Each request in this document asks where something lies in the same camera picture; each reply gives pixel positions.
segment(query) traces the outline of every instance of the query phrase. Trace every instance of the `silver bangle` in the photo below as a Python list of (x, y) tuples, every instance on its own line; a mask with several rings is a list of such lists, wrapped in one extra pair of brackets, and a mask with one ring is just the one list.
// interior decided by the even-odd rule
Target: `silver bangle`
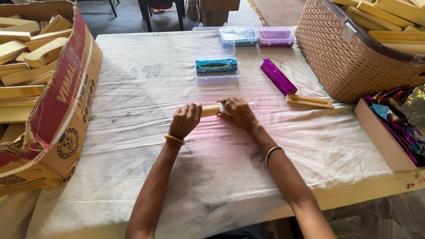
[(270, 154), (273, 150), (275, 150), (275, 149), (277, 149), (277, 148), (281, 149), (281, 150), (282, 150), (282, 152), (284, 152), (284, 153), (285, 153), (285, 151), (283, 150), (283, 148), (281, 148), (281, 147), (279, 147), (279, 146), (276, 146), (276, 147), (271, 148), (271, 149), (267, 152), (267, 154), (266, 154), (266, 165), (267, 165), (267, 167), (269, 166), (269, 165), (267, 164), (267, 158), (269, 157), (269, 154)]

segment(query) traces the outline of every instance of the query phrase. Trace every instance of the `purple foil-wrapped box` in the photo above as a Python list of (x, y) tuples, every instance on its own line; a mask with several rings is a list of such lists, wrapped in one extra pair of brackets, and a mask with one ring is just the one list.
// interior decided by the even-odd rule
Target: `purple foil-wrapped box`
[(284, 96), (287, 94), (295, 94), (297, 88), (292, 82), (277, 68), (277, 66), (270, 61), (270, 59), (264, 59), (261, 65), (264, 73), (270, 78), (273, 84), (282, 92)]

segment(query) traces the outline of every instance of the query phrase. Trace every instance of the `table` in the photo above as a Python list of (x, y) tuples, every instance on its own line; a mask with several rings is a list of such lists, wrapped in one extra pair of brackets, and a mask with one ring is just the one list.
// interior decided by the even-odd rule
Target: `table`
[[(236, 49), (236, 84), (197, 85), (191, 32), (99, 35), (102, 66), (86, 139), (66, 186), (42, 190), (27, 238), (122, 238), (177, 106), (240, 96), (293, 161), (323, 210), (424, 188), (393, 173), (353, 115), (288, 104), (260, 69), (270, 58), (297, 94), (329, 98), (299, 47)], [(200, 239), (292, 215), (242, 131), (203, 118), (170, 176), (156, 238)], [(407, 189), (407, 185), (416, 185)]]

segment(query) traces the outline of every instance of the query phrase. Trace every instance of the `holographic wrapping paper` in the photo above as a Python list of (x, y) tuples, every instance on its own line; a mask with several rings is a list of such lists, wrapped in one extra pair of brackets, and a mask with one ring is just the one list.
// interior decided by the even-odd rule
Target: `holographic wrapping paper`
[(273, 84), (282, 92), (284, 96), (287, 94), (295, 94), (297, 88), (292, 82), (277, 68), (277, 66), (270, 61), (270, 59), (264, 59), (261, 69), (266, 73)]
[(228, 72), (238, 69), (238, 62), (235, 58), (196, 60), (197, 73)]
[(412, 162), (418, 167), (425, 166), (425, 84), (381, 91), (365, 99), (369, 105), (388, 107), (386, 118), (380, 117), (382, 122), (397, 136)]

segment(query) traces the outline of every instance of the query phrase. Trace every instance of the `beige plastic basket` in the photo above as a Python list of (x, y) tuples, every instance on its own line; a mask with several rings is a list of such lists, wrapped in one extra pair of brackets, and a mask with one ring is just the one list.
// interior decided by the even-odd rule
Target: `beige plastic basket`
[(342, 102), (425, 82), (425, 55), (377, 42), (329, 0), (307, 0), (295, 36), (326, 91)]

